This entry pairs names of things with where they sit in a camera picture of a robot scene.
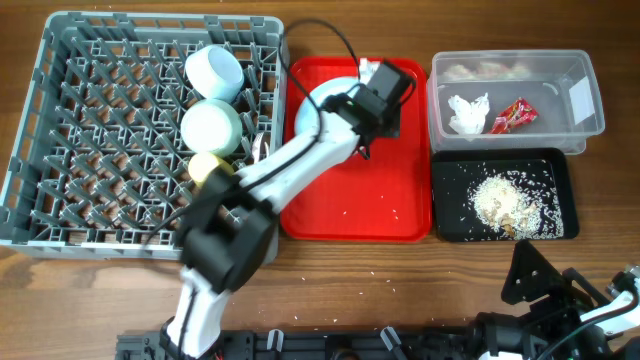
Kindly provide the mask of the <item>light blue plate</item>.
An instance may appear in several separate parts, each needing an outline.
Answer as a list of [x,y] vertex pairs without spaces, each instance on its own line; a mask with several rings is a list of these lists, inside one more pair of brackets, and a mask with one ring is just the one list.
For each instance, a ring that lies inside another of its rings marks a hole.
[[[340,93],[348,93],[351,97],[357,92],[358,80],[355,77],[338,77],[328,80],[317,87],[311,92],[312,100],[318,105],[322,105],[327,97],[331,95],[338,95]],[[319,123],[319,115],[312,105],[309,98],[305,98],[295,117],[294,121],[294,134],[301,135],[309,129],[317,130]]]

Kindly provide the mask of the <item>white napkin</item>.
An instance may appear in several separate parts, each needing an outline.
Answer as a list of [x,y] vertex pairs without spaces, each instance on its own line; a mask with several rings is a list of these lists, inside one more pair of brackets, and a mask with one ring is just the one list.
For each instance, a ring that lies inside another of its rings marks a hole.
[[457,134],[478,135],[482,133],[486,116],[490,110],[487,93],[472,102],[464,100],[459,95],[454,95],[448,99],[448,105],[454,111],[449,126]]

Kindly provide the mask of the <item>white plastic fork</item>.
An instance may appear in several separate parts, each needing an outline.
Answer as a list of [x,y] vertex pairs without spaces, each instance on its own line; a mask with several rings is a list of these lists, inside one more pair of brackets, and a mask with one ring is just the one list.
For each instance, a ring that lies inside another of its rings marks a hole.
[[264,136],[264,132],[259,132],[254,137],[254,141],[251,146],[251,157],[253,159],[253,163],[258,163],[260,161]]

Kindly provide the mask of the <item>red snack wrapper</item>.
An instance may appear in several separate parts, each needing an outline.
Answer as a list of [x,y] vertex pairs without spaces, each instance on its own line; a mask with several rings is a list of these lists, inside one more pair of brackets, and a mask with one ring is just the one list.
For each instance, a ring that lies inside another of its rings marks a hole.
[[489,133],[509,133],[517,127],[532,123],[538,116],[538,111],[526,99],[519,97],[498,114]]

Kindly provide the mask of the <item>light green small bowl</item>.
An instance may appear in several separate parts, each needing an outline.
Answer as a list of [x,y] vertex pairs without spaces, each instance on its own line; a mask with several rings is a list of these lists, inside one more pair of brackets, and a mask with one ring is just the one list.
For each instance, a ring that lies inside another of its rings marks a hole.
[[226,157],[236,150],[242,131],[238,112],[217,99],[195,103],[186,111],[180,125],[181,137],[190,150],[219,157]]

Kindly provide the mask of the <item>light blue bowl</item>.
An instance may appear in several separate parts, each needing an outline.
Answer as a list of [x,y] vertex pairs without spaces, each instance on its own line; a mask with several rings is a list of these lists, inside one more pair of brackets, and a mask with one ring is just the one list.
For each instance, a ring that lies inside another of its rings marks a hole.
[[240,62],[217,45],[208,45],[188,56],[185,73],[192,87],[206,99],[232,103],[244,85]]

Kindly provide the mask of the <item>rice food scraps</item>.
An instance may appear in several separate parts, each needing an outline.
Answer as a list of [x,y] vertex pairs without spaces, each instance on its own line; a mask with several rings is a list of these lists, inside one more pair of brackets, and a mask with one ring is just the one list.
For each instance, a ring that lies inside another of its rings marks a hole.
[[558,188],[550,173],[483,168],[466,190],[463,240],[548,240],[565,234]]

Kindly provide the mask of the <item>yellow plastic cup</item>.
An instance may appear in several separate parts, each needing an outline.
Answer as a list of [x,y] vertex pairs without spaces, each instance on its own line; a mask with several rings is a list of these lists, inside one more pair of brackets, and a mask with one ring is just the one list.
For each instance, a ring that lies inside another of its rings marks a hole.
[[187,166],[188,174],[197,187],[201,187],[207,176],[215,169],[225,170],[229,174],[234,173],[229,163],[210,152],[196,153]]

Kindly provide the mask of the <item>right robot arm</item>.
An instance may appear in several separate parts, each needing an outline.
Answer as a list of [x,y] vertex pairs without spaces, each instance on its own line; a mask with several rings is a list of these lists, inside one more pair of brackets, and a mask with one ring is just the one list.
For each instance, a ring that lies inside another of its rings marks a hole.
[[639,267],[617,273],[605,294],[577,270],[560,272],[528,241],[516,243],[503,302],[529,304],[521,316],[480,313],[464,346],[468,359],[638,359],[639,339],[609,341],[639,326]]

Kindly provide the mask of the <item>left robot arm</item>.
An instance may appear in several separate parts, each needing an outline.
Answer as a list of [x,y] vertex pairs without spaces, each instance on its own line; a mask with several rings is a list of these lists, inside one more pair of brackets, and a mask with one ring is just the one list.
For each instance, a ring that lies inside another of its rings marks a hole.
[[183,288],[176,314],[161,332],[175,359],[202,359],[222,333],[231,295],[262,265],[280,212],[308,185],[354,154],[368,157],[396,126],[416,90],[412,76],[384,60],[368,82],[317,101],[315,124],[266,159],[235,174],[210,172],[178,231]]

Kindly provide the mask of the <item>clear plastic waste bin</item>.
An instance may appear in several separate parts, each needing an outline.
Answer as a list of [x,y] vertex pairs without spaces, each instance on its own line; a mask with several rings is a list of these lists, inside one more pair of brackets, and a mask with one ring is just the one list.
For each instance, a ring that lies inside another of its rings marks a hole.
[[[605,129],[600,89],[591,58],[577,49],[439,52],[432,59],[428,129],[434,152],[552,147],[579,154]],[[478,134],[450,126],[453,99],[488,102]],[[517,101],[537,112],[529,124],[493,134],[495,120]]]

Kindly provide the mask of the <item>black waste tray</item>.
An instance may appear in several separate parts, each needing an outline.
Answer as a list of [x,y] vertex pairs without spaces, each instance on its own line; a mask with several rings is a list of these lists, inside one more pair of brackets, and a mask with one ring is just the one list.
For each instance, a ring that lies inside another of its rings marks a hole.
[[483,168],[498,171],[523,170],[540,176],[547,170],[558,188],[565,234],[572,239],[579,233],[575,202],[564,153],[556,148],[441,151],[431,160],[434,216],[439,236],[449,242],[466,242],[469,227],[458,223],[463,213],[466,190]]

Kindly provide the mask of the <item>grey plastic dishwasher rack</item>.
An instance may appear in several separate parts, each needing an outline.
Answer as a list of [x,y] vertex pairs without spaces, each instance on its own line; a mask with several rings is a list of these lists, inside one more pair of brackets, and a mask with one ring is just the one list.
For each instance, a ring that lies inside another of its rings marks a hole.
[[188,56],[240,62],[243,132],[229,163],[283,139],[288,50],[271,16],[59,11],[44,26],[1,189],[1,243],[40,258],[174,260],[174,225],[196,186],[180,123],[200,98]]

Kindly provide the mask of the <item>red plastic serving tray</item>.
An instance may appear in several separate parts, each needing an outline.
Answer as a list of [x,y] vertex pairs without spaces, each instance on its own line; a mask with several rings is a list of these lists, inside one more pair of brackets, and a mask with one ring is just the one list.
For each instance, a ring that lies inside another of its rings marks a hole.
[[417,83],[401,109],[399,133],[377,139],[370,159],[355,155],[297,195],[280,216],[289,236],[409,243],[430,232],[427,75],[414,60],[395,58],[392,62]]

